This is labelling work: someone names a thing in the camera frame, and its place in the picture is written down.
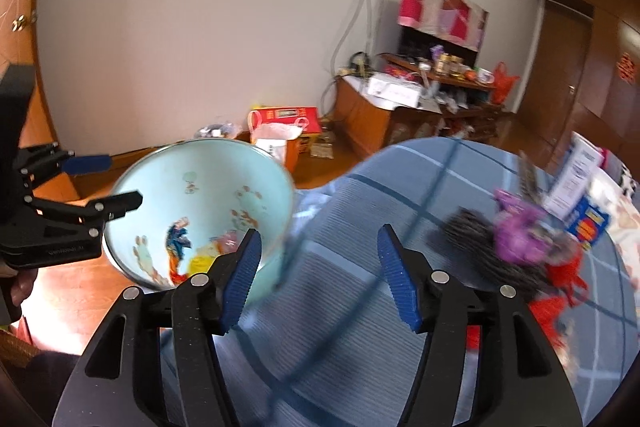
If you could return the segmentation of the person's left hand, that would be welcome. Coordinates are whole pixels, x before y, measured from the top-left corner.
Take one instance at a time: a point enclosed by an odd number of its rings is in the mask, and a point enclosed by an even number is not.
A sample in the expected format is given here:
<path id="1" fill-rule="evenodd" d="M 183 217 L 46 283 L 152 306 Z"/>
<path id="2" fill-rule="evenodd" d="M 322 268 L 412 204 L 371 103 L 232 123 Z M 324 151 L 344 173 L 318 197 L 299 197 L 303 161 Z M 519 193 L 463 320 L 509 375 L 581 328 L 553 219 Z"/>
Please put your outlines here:
<path id="1" fill-rule="evenodd" d="M 24 300 L 32 295 L 35 280 L 37 280 L 38 277 L 38 270 L 31 269 L 16 271 L 10 268 L 9 265 L 6 265 L 4 262 L 2 262 L 0 267 L 0 275 L 4 279 L 12 280 L 12 303 L 14 304 L 14 306 L 19 307 Z"/>

